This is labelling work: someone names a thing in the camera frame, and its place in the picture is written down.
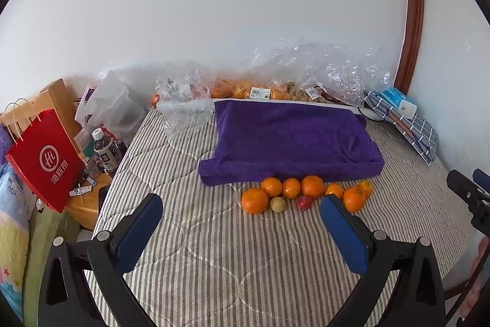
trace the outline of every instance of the striped mattress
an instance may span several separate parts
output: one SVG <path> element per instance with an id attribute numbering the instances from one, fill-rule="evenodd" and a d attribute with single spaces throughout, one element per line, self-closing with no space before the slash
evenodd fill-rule
<path id="1" fill-rule="evenodd" d="M 158 326 L 324 326 L 359 279 L 349 271 L 319 216 L 318 202 L 300 211 L 249 215 L 241 194 L 257 183 L 204 187 L 198 162 L 217 142 L 216 121 L 168 142 L 164 119 L 150 111 L 123 158 L 94 234 L 112 230 L 149 192 L 163 218 L 133 272 L 124 278 Z M 372 178 L 375 192 L 357 215 L 394 240 L 428 237 L 444 276 L 470 237 L 466 205 L 390 124 L 368 121 L 386 165 Z M 344 182 L 344 186 L 356 182 Z M 91 272 L 89 285 L 109 326 L 117 323 Z M 396 280 L 392 272 L 367 325 L 379 321 Z"/>

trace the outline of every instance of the wooden headboard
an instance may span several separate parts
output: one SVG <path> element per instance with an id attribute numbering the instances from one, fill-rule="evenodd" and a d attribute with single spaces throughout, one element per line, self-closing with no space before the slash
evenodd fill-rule
<path id="1" fill-rule="evenodd" d="M 19 107 L 15 106 L 0 116 L 0 123 L 8 127 L 12 138 L 18 139 L 39 112 L 54 109 L 73 146 L 79 152 L 74 137 L 80 132 L 82 126 L 75 121 L 75 111 L 73 110 L 75 98 L 67 90 L 65 82 L 62 79 L 51 82 L 40 91 L 39 95 L 28 100 L 29 103 L 19 100 L 17 102 Z"/>

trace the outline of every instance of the green blanket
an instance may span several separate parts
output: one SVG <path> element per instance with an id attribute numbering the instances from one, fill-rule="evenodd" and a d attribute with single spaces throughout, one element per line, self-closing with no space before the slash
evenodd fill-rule
<path id="1" fill-rule="evenodd" d="M 24 324 L 37 327 L 39 290 L 44 266 L 55 237 L 76 241 L 80 226 L 66 212 L 58 214 L 48 207 L 34 211 L 29 222 L 29 252 L 24 272 Z"/>

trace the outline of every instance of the plaid bag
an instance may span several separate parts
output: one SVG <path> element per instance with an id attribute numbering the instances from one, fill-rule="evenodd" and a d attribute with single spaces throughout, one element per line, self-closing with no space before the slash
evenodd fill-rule
<path id="1" fill-rule="evenodd" d="M 379 97 L 377 92 L 366 90 L 364 94 L 366 95 L 364 101 L 369 107 L 383 119 L 395 125 L 427 165 L 435 161 L 438 135 L 426 120 L 421 120 L 417 114 L 412 120 L 409 120 L 401 115 L 396 107 Z"/>

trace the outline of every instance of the white bottle cap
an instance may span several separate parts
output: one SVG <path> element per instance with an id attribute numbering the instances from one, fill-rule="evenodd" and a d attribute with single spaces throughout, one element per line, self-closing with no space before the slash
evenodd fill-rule
<path id="1" fill-rule="evenodd" d="M 92 132 L 92 136 L 94 137 L 95 141 L 100 140 L 104 137 L 104 131 L 102 131 L 102 129 L 100 128 L 97 128 L 94 132 Z"/>

